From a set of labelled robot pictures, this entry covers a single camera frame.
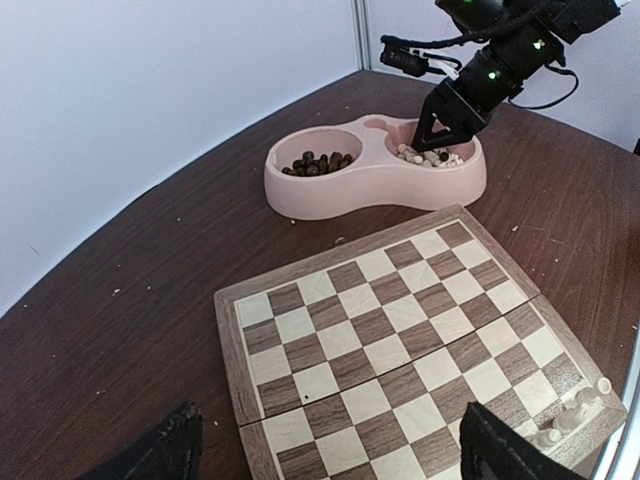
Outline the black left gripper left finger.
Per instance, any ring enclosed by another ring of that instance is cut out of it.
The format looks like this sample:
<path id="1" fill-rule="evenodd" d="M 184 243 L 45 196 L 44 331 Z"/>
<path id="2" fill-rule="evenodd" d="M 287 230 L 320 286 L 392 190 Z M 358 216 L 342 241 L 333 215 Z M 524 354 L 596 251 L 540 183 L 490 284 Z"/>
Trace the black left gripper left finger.
<path id="1" fill-rule="evenodd" d="M 186 402 L 131 446 L 89 471 L 90 479 L 198 479 L 203 417 Z"/>

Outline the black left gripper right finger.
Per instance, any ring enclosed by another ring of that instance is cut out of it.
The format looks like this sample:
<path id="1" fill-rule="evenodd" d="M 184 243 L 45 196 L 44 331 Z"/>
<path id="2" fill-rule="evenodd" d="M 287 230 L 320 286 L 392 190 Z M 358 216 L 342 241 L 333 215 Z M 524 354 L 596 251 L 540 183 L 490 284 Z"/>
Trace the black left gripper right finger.
<path id="1" fill-rule="evenodd" d="M 460 423 L 461 478 L 570 480 L 582 476 L 548 458 L 478 402 Z"/>

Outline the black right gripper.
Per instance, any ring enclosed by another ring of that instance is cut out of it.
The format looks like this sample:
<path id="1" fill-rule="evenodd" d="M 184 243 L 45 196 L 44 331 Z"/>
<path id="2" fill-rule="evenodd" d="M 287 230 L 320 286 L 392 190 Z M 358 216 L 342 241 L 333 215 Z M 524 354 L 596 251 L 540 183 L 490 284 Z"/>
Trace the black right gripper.
<path id="1" fill-rule="evenodd" d="M 547 47 L 485 47 L 456 80 L 442 81 L 424 100 L 412 140 L 418 152 L 466 143 L 489 123 L 493 110 L 555 61 Z"/>

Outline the white bishop piece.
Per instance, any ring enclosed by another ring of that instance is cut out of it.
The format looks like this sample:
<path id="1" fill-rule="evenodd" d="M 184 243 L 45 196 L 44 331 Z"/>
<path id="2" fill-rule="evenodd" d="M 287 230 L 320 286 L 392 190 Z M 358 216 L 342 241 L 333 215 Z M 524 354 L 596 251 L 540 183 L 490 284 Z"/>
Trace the white bishop piece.
<path id="1" fill-rule="evenodd" d="M 562 439 L 562 433 L 555 429 L 545 429 L 529 436 L 527 441 L 540 451 L 548 450 L 554 447 Z"/>

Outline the white knight piece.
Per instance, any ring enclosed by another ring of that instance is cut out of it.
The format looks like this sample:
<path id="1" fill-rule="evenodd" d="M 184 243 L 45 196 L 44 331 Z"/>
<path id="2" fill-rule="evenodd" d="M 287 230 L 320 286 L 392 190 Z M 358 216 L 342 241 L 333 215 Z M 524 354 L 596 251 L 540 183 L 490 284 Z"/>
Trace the white knight piece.
<path id="1" fill-rule="evenodd" d="M 568 434 L 585 422 L 588 412 L 589 406 L 581 403 L 559 414 L 553 420 L 552 426 L 562 434 Z"/>

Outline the white rook piece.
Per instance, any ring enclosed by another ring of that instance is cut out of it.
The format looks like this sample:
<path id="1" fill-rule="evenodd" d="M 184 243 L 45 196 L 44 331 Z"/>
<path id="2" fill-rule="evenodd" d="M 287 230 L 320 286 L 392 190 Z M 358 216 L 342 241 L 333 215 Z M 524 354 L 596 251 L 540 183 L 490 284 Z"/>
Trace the white rook piece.
<path id="1" fill-rule="evenodd" d="M 599 378 L 593 386 L 581 389 L 575 396 L 578 406 L 600 403 L 605 396 L 612 392 L 611 381 L 606 377 Z"/>

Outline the pink double bowl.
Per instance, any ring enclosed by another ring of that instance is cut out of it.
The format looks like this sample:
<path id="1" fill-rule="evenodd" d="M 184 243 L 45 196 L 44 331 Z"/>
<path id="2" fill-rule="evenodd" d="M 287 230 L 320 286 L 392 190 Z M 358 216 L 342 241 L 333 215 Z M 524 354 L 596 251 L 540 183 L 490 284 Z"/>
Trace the pink double bowl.
<path id="1" fill-rule="evenodd" d="M 266 157 L 263 178 L 269 205 L 284 217 L 313 221 L 379 205 L 434 211 L 477 201 L 487 187 L 487 165 L 479 139 L 449 148 L 464 160 L 460 165 L 415 165 L 398 158 L 397 147 L 413 138 L 416 125 L 414 119 L 372 114 L 289 134 Z M 306 151 L 347 153 L 354 162 L 321 176 L 282 172 Z"/>

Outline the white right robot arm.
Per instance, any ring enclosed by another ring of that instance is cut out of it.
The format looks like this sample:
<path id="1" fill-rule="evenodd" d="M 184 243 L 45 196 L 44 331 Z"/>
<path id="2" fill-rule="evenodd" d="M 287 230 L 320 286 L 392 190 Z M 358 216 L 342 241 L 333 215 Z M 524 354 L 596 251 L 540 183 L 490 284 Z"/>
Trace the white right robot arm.
<path id="1" fill-rule="evenodd" d="M 382 39 L 382 59 L 416 77 L 430 70 L 427 51 L 467 43 L 481 46 L 425 98 L 411 143 L 419 152 L 469 141 L 538 70 L 571 75 L 564 47 L 611 22 L 623 8 L 620 1 L 440 1 L 437 5 L 453 20 L 459 36 L 426 42 Z"/>

